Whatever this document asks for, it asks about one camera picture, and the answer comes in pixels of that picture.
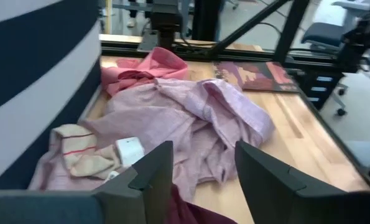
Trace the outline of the beige red-striped cloth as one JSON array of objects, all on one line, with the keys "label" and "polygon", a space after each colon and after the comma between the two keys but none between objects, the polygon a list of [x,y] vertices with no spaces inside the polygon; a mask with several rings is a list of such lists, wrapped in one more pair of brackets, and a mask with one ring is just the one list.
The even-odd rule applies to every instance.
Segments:
[{"label": "beige red-striped cloth", "polygon": [[97,137],[83,126],[64,124],[52,130],[53,143],[63,156],[66,169],[73,177],[107,179],[112,171],[121,168],[116,147],[97,146]]}]

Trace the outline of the black drawer cabinet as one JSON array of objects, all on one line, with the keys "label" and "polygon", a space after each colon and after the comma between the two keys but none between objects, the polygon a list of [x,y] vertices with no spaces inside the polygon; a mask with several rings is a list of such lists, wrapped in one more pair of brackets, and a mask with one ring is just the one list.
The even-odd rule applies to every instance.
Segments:
[{"label": "black drawer cabinet", "polygon": [[321,110],[344,75],[340,72],[306,72],[300,89],[317,110]]}]

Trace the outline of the navy white striped fabric basket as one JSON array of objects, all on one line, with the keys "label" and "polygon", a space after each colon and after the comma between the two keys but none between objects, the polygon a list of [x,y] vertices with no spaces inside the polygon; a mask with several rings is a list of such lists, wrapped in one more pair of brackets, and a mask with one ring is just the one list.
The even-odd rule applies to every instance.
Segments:
[{"label": "navy white striped fabric basket", "polygon": [[0,0],[0,189],[26,189],[50,130],[100,83],[98,0]]}]

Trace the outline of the black aluminium table frame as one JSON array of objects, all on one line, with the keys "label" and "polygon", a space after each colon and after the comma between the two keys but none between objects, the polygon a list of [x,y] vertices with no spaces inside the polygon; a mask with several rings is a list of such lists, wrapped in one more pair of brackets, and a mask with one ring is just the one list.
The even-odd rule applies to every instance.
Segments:
[{"label": "black aluminium table frame", "polygon": [[[280,35],[279,43],[273,52],[258,52],[244,50],[230,50],[228,46],[233,44],[235,40],[242,37],[258,24],[271,15],[273,12],[282,7],[285,3],[292,1],[290,15],[287,18],[284,26],[284,31]],[[237,28],[224,40],[215,44],[191,44],[183,39],[181,42],[175,40],[173,53],[177,54],[184,60],[192,62],[213,62],[213,61],[231,61],[231,62],[277,62],[283,66],[285,70],[296,70],[303,72],[303,75],[296,74],[294,77],[297,82],[298,89],[301,91],[300,97],[313,113],[314,117],[328,131],[328,134],[339,144],[340,149],[345,153],[347,159],[352,163],[359,175],[364,179],[365,183],[370,186],[370,167],[363,167],[356,157],[350,153],[350,150],[345,146],[344,142],[333,132],[328,124],[323,120],[311,101],[306,97],[304,92],[299,87],[299,82],[305,75],[305,69],[317,68],[323,70],[337,70],[337,63],[333,56],[323,54],[318,57],[311,55],[297,55],[297,49],[291,48],[298,25],[300,24],[304,12],[309,5],[310,0],[274,0],[265,9],[256,14],[254,17],[246,21],[241,27]]]}]

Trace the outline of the maroon garment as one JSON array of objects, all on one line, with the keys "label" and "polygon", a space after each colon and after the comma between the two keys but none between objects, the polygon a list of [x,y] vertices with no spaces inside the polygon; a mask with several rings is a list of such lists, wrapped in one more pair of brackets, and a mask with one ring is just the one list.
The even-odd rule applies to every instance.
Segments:
[{"label": "maroon garment", "polygon": [[171,186],[171,199],[164,224],[237,224],[234,220],[184,201],[178,187]]}]

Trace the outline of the white shirt label card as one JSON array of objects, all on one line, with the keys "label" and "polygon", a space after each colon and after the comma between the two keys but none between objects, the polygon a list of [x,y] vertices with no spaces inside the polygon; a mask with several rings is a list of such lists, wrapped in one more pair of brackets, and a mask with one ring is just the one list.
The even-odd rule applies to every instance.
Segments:
[{"label": "white shirt label card", "polygon": [[119,139],[115,146],[124,167],[129,167],[144,157],[144,148],[137,137]]}]

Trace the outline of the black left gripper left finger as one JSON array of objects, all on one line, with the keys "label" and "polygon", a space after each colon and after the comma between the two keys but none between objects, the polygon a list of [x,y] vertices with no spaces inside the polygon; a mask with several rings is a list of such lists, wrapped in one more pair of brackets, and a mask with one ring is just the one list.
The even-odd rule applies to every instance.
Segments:
[{"label": "black left gripper left finger", "polygon": [[98,187],[104,224],[164,224],[172,172],[173,142],[165,141]]}]

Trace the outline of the black desk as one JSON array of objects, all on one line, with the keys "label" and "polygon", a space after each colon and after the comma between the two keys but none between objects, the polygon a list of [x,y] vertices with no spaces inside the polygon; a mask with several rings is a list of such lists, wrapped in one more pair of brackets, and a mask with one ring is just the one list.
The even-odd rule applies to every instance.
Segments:
[{"label": "black desk", "polygon": [[192,39],[217,42],[224,0],[194,0]]}]

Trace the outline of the landscape print mat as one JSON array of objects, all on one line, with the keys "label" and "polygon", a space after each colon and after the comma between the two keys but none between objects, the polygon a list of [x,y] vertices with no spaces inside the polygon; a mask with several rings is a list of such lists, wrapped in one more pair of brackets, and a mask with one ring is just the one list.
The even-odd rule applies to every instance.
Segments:
[{"label": "landscape print mat", "polygon": [[298,92],[297,84],[277,62],[213,62],[215,77],[241,90]]}]

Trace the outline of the lilac linen shirt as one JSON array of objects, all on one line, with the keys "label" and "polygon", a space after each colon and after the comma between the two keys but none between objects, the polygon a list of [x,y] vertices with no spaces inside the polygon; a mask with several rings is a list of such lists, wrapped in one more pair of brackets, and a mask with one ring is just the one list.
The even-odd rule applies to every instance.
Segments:
[{"label": "lilac linen shirt", "polygon": [[[191,202],[198,184],[220,184],[236,176],[234,147],[238,140],[259,146],[274,130],[271,117],[224,80],[199,82],[156,78],[152,83],[115,94],[100,118],[81,121],[100,148],[119,139],[139,138],[145,153],[173,142],[173,182]],[[91,190],[104,179],[73,177],[53,143],[40,158],[31,190]]]}]

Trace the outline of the pink garment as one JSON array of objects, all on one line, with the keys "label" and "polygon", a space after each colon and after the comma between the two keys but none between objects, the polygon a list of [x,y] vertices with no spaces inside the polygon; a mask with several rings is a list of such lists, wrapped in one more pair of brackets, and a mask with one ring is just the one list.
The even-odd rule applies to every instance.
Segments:
[{"label": "pink garment", "polygon": [[117,92],[149,84],[156,78],[183,80],[188,65],[162,47],[154,48],[144,59],[119,58],[115,67],[101,68],[101,86],[113,96]]}]

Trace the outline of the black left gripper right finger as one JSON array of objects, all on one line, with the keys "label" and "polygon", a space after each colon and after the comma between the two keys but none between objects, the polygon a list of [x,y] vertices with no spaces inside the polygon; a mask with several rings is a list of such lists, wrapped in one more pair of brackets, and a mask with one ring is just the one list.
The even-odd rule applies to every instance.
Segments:
[{"label": "black left gripper right finger", "polygon": [[235,163],[255,224],[370,224],[370,191],[345,192],[244,141]]}]

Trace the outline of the grey office chair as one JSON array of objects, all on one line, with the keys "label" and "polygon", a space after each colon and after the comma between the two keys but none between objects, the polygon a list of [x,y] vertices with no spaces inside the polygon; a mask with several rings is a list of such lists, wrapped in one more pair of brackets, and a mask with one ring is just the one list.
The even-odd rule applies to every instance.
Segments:
[{"label": "grey office chair", "polygon": [[[340,0],[332,0],[331,5],[333,7],[340,7],[335,6],[333,3]],[[367,0],[349,0],[349,1],[357,1],[363,2]],[[343,17],[343,23],[341,25],[330,24],[326,22],[315,22],[313,23],[304,33],[301,43],[309,43],[310,50],[315,55],[323,55],[328,54],[329,56],[333,56],[334,61],[337,63],[337,70],[323,70],[317,68],[307,68],[305,72],[316,71],[316,72],[337,72],[337,73],[355,73],[358,70],[356,67],[343,67],[339,61],[337,60],[337,56],[340,52],[341,47],[341,37],[344,34],[344,25],[345,25],[345,17],[347,15],[347,10],[344,9],[346,12]]]}]

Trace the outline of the yellow wooden pole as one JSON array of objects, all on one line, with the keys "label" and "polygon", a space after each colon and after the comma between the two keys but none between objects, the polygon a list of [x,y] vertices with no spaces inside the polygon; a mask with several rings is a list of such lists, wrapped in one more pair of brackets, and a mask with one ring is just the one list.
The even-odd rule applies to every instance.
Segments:
[{"label": "yellow wooden pole", "polygon": [[106,0],[106,27],[105,33],[111,34],[112,30],[112,0]]}]

